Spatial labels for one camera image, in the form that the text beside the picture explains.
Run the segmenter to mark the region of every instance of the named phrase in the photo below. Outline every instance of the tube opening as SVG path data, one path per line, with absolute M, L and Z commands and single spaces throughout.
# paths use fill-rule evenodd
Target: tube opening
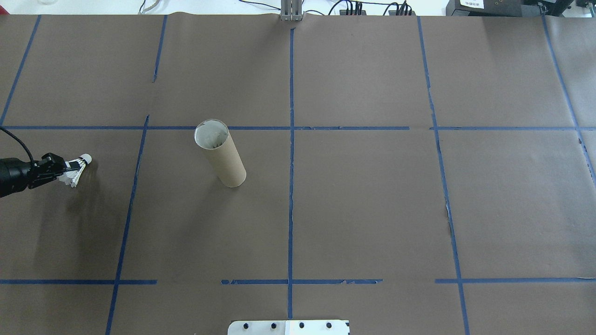
M 216 149 L 228 139 L 228 127 L 220 120 L 206 120 L 194 131 L 194 141 L 203 149 Z

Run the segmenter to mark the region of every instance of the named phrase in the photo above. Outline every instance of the shuttlecock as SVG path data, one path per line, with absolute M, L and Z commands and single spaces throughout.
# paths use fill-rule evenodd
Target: shuttlecock
M 83 173 L 83 170 L 85 170 L 85 167 L 91 163 L 91 156 L 88 154 L 82 154 L 77 159 L 69 160 L 66 162 L 67 168 L 70 167 L 71 163 L 78 163 L 80 168 L 78 170 L 65 172 L 63 175 L 58 177 L 58 180 L 64 182 L 66 185 L 70 185 L 70 187 L 76 187 L 79 183 L 79 178 Z

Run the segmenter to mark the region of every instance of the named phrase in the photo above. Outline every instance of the wire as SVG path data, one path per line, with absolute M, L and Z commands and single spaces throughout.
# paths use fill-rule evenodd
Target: wire
M 347 5 L 350 4 L 350 6 L 352 6 L 352 1 L 350 0 L 339 0 L 337 1 L 335 4 L 333 4 L 333 6 L 331 7 L 331 9 L 329 10 L 329 14 L 327 15 L 331 15 L 331 12 L 333 12 L 333 8 L 335 8 L 340 2 L 346 2 L 346 14 L 347 14 Z
M 150 6 L 149 6 L 149 7 L 147 7 L 147 8 L 143 8 L 143 11 L 141 11 L 141 12 L 140 12 L 140 14 L 145 14 L 145 13 L 147 13 L 148 11 L 152 10 L 153 8 L 155 8 L 155 7 L 156 7 L 156 6 L 159 4 L 159 2 L 160 2 L 160 1 L 161 1 L 161 0 L 155 0 L 155 2 L 153 2 L 153 5 L 150 5 Z
M 29 149 L 27 148 L 27 146 L 25 145 L 25 143 L 23 143 L 13 133 L 11 133 L 10 131 L 6 130 L 6 128 L 4 128 L 3 126 L 0 126 L 0 131 L 3 131 L 6 134 L 8 134 L 8 136 L 14 138 L 23 147 L 23 149 L 25 149 L 25 152 L 27 153 L 27 156 L 29 156 L 29 162 L 31 162 L 31 169 L 34 169 L 35 168 L 35 160 L 33 159 L 33 155 L 31 154 L 31 151 L 29 151 Z
M 263 6 L 271 7 L 273 9 L 275 9 L 275 10 L 281 11 L 281 8 L 277 8 L 275 6 L 268 5 L 268 4 L 263 4 L 262 2 L 252 2 L 252 1 L 246 1 L 246 0 L 238 0 L 238 1 L 244 2 L 245 4 L 263 5 Z
M 387 14 L 387 11 L 389 10 L 389 7 L 395 5 L 397 8 L 395 9 L 395 11 L 397 12 L 399 10 L 399 4 L 397 2 L 392 2 L 390 3 L 387 8 L 385 8 L 385 11 L 383 12 L 383 15 Z
M 315 11 L 315 10 L 307 10 L 307 11 L 305 11 L 304 13 L 308 13 L 308 12 L 315 12 L 315 13 L 319 13 L 319 14 L 321 14 L 321 15 L 325 15 L 325 14 L 323 14 L 323 13 L 321 13 L 321 12 L 319 12 L 319 11 Z
M 141 4 L 141 6 L 139 7 L 139 14 L 141 13 L 141 11 L 143 10 L 143 7 L 145 6 L 145 3 L 147 2 L 147 0 L 143 0 L 143 3 Z

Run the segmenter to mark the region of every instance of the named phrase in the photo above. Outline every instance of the blue tape line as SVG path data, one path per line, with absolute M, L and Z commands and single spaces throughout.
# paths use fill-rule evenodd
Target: blue tape line
M 596 283 L 596 278 L 462 278 L 435 279 L 436 284 L 523 284 L 523 283 Z
M 440 131 L 575 131 L 574 127 L 437 127 Z
M 293 279 L 294 285 L 375 285 L 382 283 L 382 279 Z M 233 279 L 222 280 L 222 285 L 286 285 L 287 279 Z
M 157 280 L 120 280 L 118 285 L 157 285 Z
M 222 285 L 287 285 L 287 279 L 233 279 L 222 280 Z
M 14 76 L 13 86 L 10 88 L 8 98 L 6 99 L 6 104 L 4 105 L 4 111 L 2 112 L 2 116 L 0 117 L 0 126 L 4 124 L 4 119 L 6 118 L 6 114 L 8 113 L 10 102 L 13 100 L 14 90 L 17 88 L 18 79 L 21 76 L 21 72 L 23 71 L 23 66 L 25 65 L 25 61 L 27 60 L 27 55 L 29 55 L 31 44 L 33 44 L 33 38 L 35 37 L 35 33 L 37 32 L 39 21 L 41 21 L 41 15 L 38 15 L 38 18 L 35 21 L 33 31 L 31 32 L 31 37 L 29 37 L 29 43 L 27 43 L 27 48 L 25 48 L 25 53 L 23 54 L 23 59 L 21 59 L 21 64 L 19 64 L 18 66 L 17 75 Z
M 6 129 L 28 130 L 142 130 L 142 126 L 6 126 Z
M 105 335 L 110 335 L 111 324 L 114 318 L 114 309 L 116 308 L 116 299 L 118 297 L 118 286 L 120 282 L 120 276 L 122 274 L 122 263 L 124 261 L 124 252 L 126 251 L 126 242 L 128 240 L 128 229 L 131 225 L 132 217 L 132 205 L 135 201 L 136 184 L 139 178 L 139 167 L 141 165 L 141 158 L 143 156 L 143 148 L 145 146 L 145 137 L 147 136 L 147 125 L 149 124 L 149 115 L 145 118 L 145 125 L 143 126 L 143 135 L 141 136 L 141 145 L 139 146 L 139 155 L 136 158 L 135 177 L 132 182 L 131 199 L 128 203 L 128 213 L 126 214 L 126 224 L 124 226 L 124 234 L 122 235 L 122 245 L 120 246 L 120 256 L 118 258 L 118 267 L 116 269 L 116 279 L 114 281 L 114 290 L 112 292 L 112 300 L 110 304 L 110 313 L 108 315 L 107 325 L 105 327 Z
M 288 320 L 293 313 L 294 276 L 294 29 L 290 29 L 290 194 L 288 211 Z
M 95 279 L 0 279 L 0 285 L 113 285 L 113 280 Z M 121 280 L 120 285 L 157 285 L 157 280 Z
M 113 280 L 0 279 L 2 285 L 113 285 Z
M 294 284 L 300 285 L 337 285 L 337 284 L 356 284 L 356 285 L 375 285 L 382 283 L 382 279 L 294 279 Z
M 142 126 L 4 126 L 6 129 L 21 130 L 143 130 Z M 196 126 L 149 126 L 148 130 L 194 130 Z M 440 131 L 574 131 L 575 127 L 485 127 L 463 126 L 450 127 L 438 126 Z M 237 131 L 288 131 L 286 126 L 229 126 L 230 130 Z M 408 126 L 295 126 L 295 131 L 408 131 Z M 596 131 L 596 127 L 579 127 L 581 131 Z
M 409 127 L 392 126 L 298 126 L 297 131 L 408 131 Z
M 162 35 L 159 37 L 159 47 L 157 48 L 157 57 L 155 58 L 155 72 L 153 72 L 153 81 L 157 79 L 157 71 L 159 70 L 159 58 L 162 56 L 163 37 L 166 34 L 167 15 L 163 16 Z
M 458 253 L 457 253 L 457 241 L 455 239 L 455 228 L 453 225 L 453 218 L 451 216 L 451 204 L 449 203 L 449 190 L 447 189 L 447 180 L 445 177 L 445 166 L 443 165 L 443 154 L 441 153 L 437 116 L 434 111 L 433 96 L 430 93 L 429 65 L 428 65 L 428 62 L 426 59 L 426 49 L 424 47 L 424 36 L 422 33 L 422 23 L 420 21 L 420 16 L 417 16 L 416 18 L 418 20 L 418 34 L 420 35 L 420 48 L 422 49 L 422 60 L 423 60 L 423 64 L 424 64 L 424 74 L 426 77 L 426 88 L 427 88 L 428 95 L 429 95 L 430 109 L 432 111 L 434 141 L 435 141 L 436 147 L 437 147 L 437 155 L 439 156 L 439 167 L 440 167 L 440 171 L 441 171 L 441 181 L 443 183 L 443 195 L 445 196 L 445 206 L 447 207 L 447 217 L 449 220 L 449 227 L 451 227 L 451 247 L 453 250 L 453 259 L 455 262 L 455 274 L 456 274 L 458 280 L 461 280 L 460 257 L 458 256 Z M 462 316 L 462 319 L 464 322 L 465 335 L 470 335 L 470 326 L 468 324 L 468 313 L 467 313 L 467 308 L 465 305 L 465 297 L 464 297 L 464 286 L 461 282 L 458 283 L 458 290 L 460 293 L 461 316 Z
M 573 126 L 575 126 L 576 128 L 578 133 L 578 139 L 581 142 L 583 156 L 586 159 L 586 164 L 588 164 L 588 170 L 590 171 L 590 176 L 592 177 L 592 183 L 594 184 L 594 187 L 596 187 L 596 174 L 594 174 L 594 166 L 592 165 L 592 160 L 590 160 L 590 155 L 588 154 L 588 149 L 586 148 L 586 142 L 583 140 L 582 132 L 579 130 L 578 118 L 575 116 L 575 110 L 573 109 L 573 105 L 571 104 L 571 99 L 569 98 L 569 93 L 567 91 L 565 81 L 563 81 L 563 75 L 561 74 L 561 69 L 558 65 L 557 56 L 555 55 L 555 51 L 552 48 L 551 35 L 548 33 L 547 20 L 544 17 L 544 15 L 542 16 L 542 26 L 544 27 L 544 34 L 547 37 L 548 49 L 551 52 L 552 62 L 555 65 L 555 69 L 557 70 L 557 76 L 559 78 L 559 82 L 561 83 L 563 94 L 565 95 L 565 101 L 567 102 L 569 113 L 571 113 L 571 118 L 573 119 Z

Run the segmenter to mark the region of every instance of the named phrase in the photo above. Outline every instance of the cardboard tube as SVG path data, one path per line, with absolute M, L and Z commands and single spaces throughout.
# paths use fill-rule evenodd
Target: cardboard tube
M 237 187 L 244 182 L 246 170 L 224 122 L 215 119 L 201 122 L 194 131 L 194 141 L 224 185 Z

